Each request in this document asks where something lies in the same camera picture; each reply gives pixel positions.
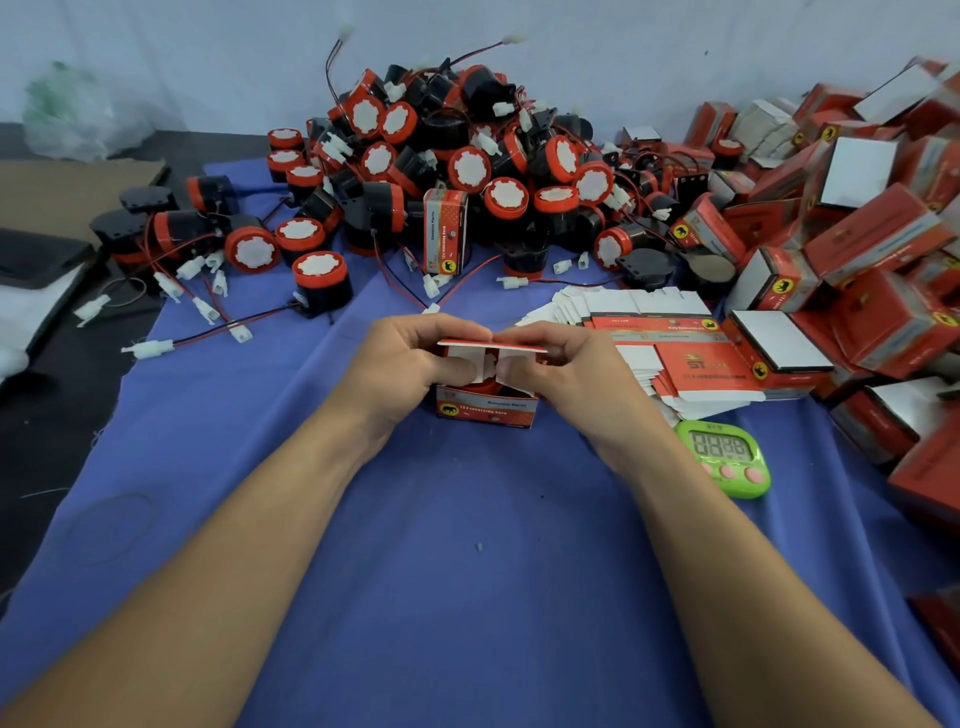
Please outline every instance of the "yellow logo circle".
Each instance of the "yellow logo circle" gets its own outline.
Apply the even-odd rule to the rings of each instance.
[[[933,318],[935,318],[944,326],[948,326],[948,327],[960,326],[960,324],[957,323],[956,319],[954,319],[948,313],[943,313],[942,311],[934,311]]]
[[[774,283],[774,293],[789,293],[793,290],[792,279],[780,279]]]

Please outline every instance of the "white wall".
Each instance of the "white wall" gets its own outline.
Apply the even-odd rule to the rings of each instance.
[[[331,106],[323,69],[439,62],[521,32],[482,60],[533,97],[580,106],[600,136],[652,123],[682,136],[706,99],[799,98],[818,81],[871,88],[917,54],[955,57],[956,0],[5,0],[0,120],[53,59],[135,93],[160,128],[264,133]]]

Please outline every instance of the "cardboard box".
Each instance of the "cardboard box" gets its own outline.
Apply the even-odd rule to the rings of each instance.
[[[783,311],[731,311],[723,330],[750,366],[767,400],[797,400],[833,365]]]
[[[709,147],[714,140],[724,139],[733,126],[736,109],[722,101],[707,101],[693,115],[684,144],[690,147]]]
[[[960,140],[925,136],[905,145],[891,179],[940,212],[960,194]]]
[[[874,465],[889,465],[936,431],[947,405],[938,376],[865,387],[830,411],[830,417]]]
[[[960,526],[960,406],[947,407],[940,426],[927,434],[900,461],[890,475],[898,499],[910,510],[936,521]]]
[[[764,244],[778,232],[789,228],[800,213],[800,198],[772,200],[724,207],[726,220],[748,248]]]
[[[457,275],[466,260],[467,193],[429,189],[423,195],[423,266],[429,274]]]
[[[877,378],[873,372],[856,366],[840,350],[825,312],[797,311],[790,314],[790,320],[833,365],[833,371],[811,393],[818,400],[841,400],[854,389]]]
[[[753,156],[747,159],[743,165],[743,174],[754,182],[759,182],[764,175],[777,169],[781,164],[783,164],[783,159]]]
[[[819,284],[804,254],[761,246],[727,295],[724,311],[799,311]]]
[[[707,190],[724,206],[746,202],[753,188],[754,181],[743,172],[713,170],[707,182]]]
[[[853,364],[894,379],[920,370],[960,339],[960,324],[946,306],[884,270],[855,280],[829,320]]]
[[[816,84],[806,94],[804,102],[793,114],[793,120],[798,125],[818,111],[841,110],[850,111],[855,104],[863,101],[865,93],[841,88],[833,84]]]
[[[763,175],[747,195],[747,202],[759,203],[799,197],[806,181],[816,171],[820,159],[829,149],[829,143],[817,141],[801,150],[776,169]]]
[[[534,422],[538,398],[534,393],[510,389],[495,376],[498,359],[507,356],[536,358],[546,354],[542,347],[499,345],[491,342],[442,339],[444,356],[460,356],[472,361],[477,378],[466,387],[437,385],[437,414],[454,420],[529,427]]]
[[[804,185],[802,219],[838,222],[886,189],[897,144],[838,138]]]
[[[820,278],[843,287],[870,268],[898,270],[954,237],[916,195],[902,184],[892,184],[807,242],[804,254]]]
[[[853,110],[864,121],[887,124],[920,103],[937,86],[937,80],[923,66],[912,65],[868,94]]]
[[[690,250],[702,246],[734,265],[747,254],[743,241],[713,206],[709,193],[697,198],[690,211],[674,223],[670,233],[682,247]]]
[[[954,471],[960,468],[960,455],[957,458]],[[920,617],[945,662],[960,680],[960,584],[939,589],[933,594],[909,596],[907,603]]]
[[[960,259],[944,251],[925,255],[917,266],[906,274],[906,279],[921,286],[944,303],[960,295]]]

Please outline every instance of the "digital timer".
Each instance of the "digital timer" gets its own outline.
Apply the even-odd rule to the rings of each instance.
[[[770,471],[760,447],[745,430],[688,420],[674,431],[728,496],[753,498],[770,489]]]

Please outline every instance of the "red wire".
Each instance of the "red wire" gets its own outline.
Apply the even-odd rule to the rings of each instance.
[[[437,301],[437,305],[440,305],[441,302],[444,302],[444,301],[446,301],[448,298],[450,298],[450,296],[452,296],[460,286],[462,286],[464,283],[466,283],[468,280],[470,280],[470,278],[473,276],[474,273],[476,273],[477,271],[479,271],[481,268],[483,268],[483,267],[484,267],[485,265],[487,265],[488,263],[493,263],[495,260],[499,260],[499,259],[502,258],[502,257],[503,257],[503,255],[494,255],[493,257],[489,257],[489,258],[487,258],[486,260],[484,260],[482,263],[480,263],[480,265],[478,265],[478,266],[477,266],[476,268],[474,268],[472,271],[470,271],[470,272],[467,273],[465,276],[463,276],[463,277],[460,279],[460,282],[459,282],[459,283],[457,283],[455,286],[453,286],[453,288],[451,288],[449,291],[447,291],[447,292],[440,298],[440,300]]]
[[[231,328],[238,327],[238,326],[245,326],[246,324],[252,324],[254,321],[261,321],[261,320],[263,320],[263,319],[269,318],[270,316],[276,315],[276,314],[279,313],[280,311],[285,311],[285,310],[287,310],[287,309],[286,309],[286,308],[281,308],[280,310],[276,310],[276,311],[267,311],[266,313],[261,313],[259,316],[251,316],[251,317],[248,318],[248,319],[241,319],[240,321],[234,321],[234,322],[231,322],[231,323],[227,324],[227,325],[224,326],[223,328],[218,328],[218,329],[215,330],[215,331],[210,331],[210,332],[208,332],[208,333],[204,333],[204,334],[201,334],[201,335],[199,335],[199,336],[192,337],[192,338],[190,338],[188,341],[184,341],[184,342],[181,342],[181,343],[179,343],[179,344],[174,344],[174,346],[175,346],[177,349],[179,349],[180,347],[185,347],[185,346],[187,346],[187,345],[189,345],[189,344],[196,344],[198,341],[203,341],[204,339],[208,339],[208,338],[210,338],[211,336],[216,336],[217,334],[221,334],[221,333],[223,333],[224,331],[229,331]]]
[[[390,276],[387,275],[387,269],[384,268],[383,260],[380,259],[380,246],[376,242],[376,233],[371,231],[371,235],[373,237],[373,254],[376,255],[376,264],[380,269],[380,273],[383,275],[383,279],[387,281],[387,285],[393,288],[398,294],[403,296],[407,301],[409,301],[413,305],[418,306],[419,308],[423,308],[425,310],[427,306],[423,305],[422,301],[418,301],[413,296],[411,296],[410,293],[400,288],[390,279]]]

